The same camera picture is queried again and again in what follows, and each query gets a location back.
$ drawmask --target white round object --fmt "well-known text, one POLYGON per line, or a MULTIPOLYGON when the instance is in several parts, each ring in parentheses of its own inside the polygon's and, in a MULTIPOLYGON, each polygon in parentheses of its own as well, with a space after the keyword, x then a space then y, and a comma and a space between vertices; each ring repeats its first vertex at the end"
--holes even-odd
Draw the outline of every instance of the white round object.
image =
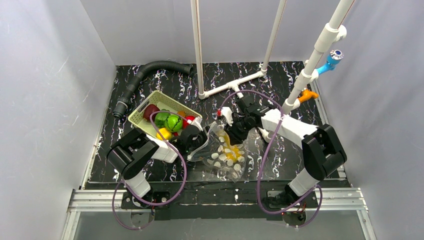
POLYGON ((219 155, 219 160, 225 161, 225 159, 227 159, 227 155, 225 155, 225 154, 219 155))
POLYGON ((234 164, 234 170, 240 171, 240 170, 242 170, 242 166, 240 166, 240 164, 236 163, 236 164, 234 164))

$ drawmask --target red apple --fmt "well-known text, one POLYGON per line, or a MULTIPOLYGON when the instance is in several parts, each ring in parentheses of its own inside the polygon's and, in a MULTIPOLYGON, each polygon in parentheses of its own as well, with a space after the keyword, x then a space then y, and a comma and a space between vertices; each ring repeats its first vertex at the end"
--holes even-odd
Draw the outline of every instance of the red apple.
POLYGON ((160 111, 159 107, 157 107, 154 104, 149 104, 143 113, 143 118, 146 119, 147 122, 150 122, 150 115, 152 115, 152 113, 160 111))
MULTIPOLYGON (((186 116, 185 119, 193 121, 195 119, 195 117, 194 116, 186 116)), ((182 121, 182 129, 185 129, 188 125, 189 125, 189 123, 186 120, 182 121)))

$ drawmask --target toy fruit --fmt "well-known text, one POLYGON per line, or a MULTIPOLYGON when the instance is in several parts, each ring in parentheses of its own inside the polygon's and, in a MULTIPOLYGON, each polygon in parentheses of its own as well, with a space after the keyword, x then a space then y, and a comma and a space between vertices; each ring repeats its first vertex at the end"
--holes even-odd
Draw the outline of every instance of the toy fruit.
POLYGON ((156 124, 158 128, 165 127, 165 120, 167 119, 169 115, 171 114, 169 114, 168 112, 159 112, 158 114, 156 114, 156 117, 154 118, 154 124, 156 124))
POLYGON ((176 113, 179 114, 179 115, 181 115, 183 118, 186 117, 186 113, 183 112, 183 111, 177 111, 176 113))
POLYGON ((143 118, 147 121, 150 122, 150 115, 152 115, 152 113, 159 111, 159 107, 157 107, 154 104, 149 104, 143 113, 143 118))
POLYGON ((183 128, 183 121, 177 115, 170 115, 165 120, 165 128, 171 133, 178 132, 183 128))
MULTIPOLYGON (((194 116, 186 116, 185 119, 193 121, 195 119, 194 116)), ((185 120, 182 122, 182 128, 185 129, 187 126, 189 125, 188 122, 186 122, 185 120)))
MULTIPOLYGON (((166 128, 163 127, 161 129, 159 129, 159 132, 163 135, 163 137, 166 140, 170 140, 171 139, 171 133, 166 128)), ((156 138, 159 139, 159 140, 163 140, 162 137, 161 137, 161 135, 159 135, 158 132, 156 133, 156 138)))

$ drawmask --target black marble table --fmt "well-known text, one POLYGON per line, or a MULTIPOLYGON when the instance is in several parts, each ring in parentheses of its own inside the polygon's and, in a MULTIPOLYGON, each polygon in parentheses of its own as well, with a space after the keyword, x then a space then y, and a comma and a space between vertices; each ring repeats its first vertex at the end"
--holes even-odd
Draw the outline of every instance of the black marble table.
MULTIPOLYGON (((119 174, 106 160, 106 154, 111 144, 128 133, 133 128, 133 125, 127 121, 126 117, 122 120, 115 119, 112 111, 117 103, 117 98, 121 96, 126 88, 128 80, 134 76, 139 67, 137 65, 117 67, 111 99, 88 180, 90 185, 114 183, 120 179, 119 174)), ((289 96, 295 77, 303 67, 304 65, 301 61, 270 62, 266 76, 246 82, 240 85, 240 89, 258 91, 282 104, 284 99, 289 96)), ((205 64, 204 86, 207 90, 210 90, 232 80, 256 73, 259 68, 259 62, 205 64)), ((189 78, 174 71, 159 70, 152 72, 143 81, 135 93, 135 104, 132 104, 128 112, 131 113, 154 90, 162 91, 164 94, 200 113, 203 116, 202 124, 210 124, 216 119, 217 108, 221 105, 225 96, 230 93, 229 90, 222 91, 207 99, 200 100, 197 97, 196 76, 195 78, 189 78)), ((225 105, 228 107, 232 106, 234 110, 237 108, 234 99, 225 105)), ((313 100, 309 100, 298 109, 293 110, 291 116, 308 124, 322 124, 317 106, 313 100)), ((249 153, 246 169, 240 181, 255 181, 258 177, 258 166, 266 148, 257 130, 251 130, 249 133, 247 148, 249 153)), ((293 179, 304 167, 302 158, 302 151, 299 147, 282 137, 278 137, 268 155, 263 171, 263 179, 293 179)), ((143 170, 149 182, 181 181, 183 176, 183 168, 180 161, 169 164, 158 160, 150 160, 143 170)), ((187 170, 188 181, 230 181, 225 177, 217 176, 214 170, 209 169, 202 162, 189 162, 187 170)))

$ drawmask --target plastic bag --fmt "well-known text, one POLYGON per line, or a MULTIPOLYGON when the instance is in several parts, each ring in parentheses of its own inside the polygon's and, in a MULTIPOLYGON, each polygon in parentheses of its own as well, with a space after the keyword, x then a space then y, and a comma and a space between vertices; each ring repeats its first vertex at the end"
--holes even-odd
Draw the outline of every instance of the plastic bag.
POLYGON ((244 144, 229 145, 230 139, 224 126, 213 122, 209 125, 207 144, 191 153, 190 159, 202 161, 206 166, 215 169, 220 176, 237 182, 246 168, 248 151, 244 144))

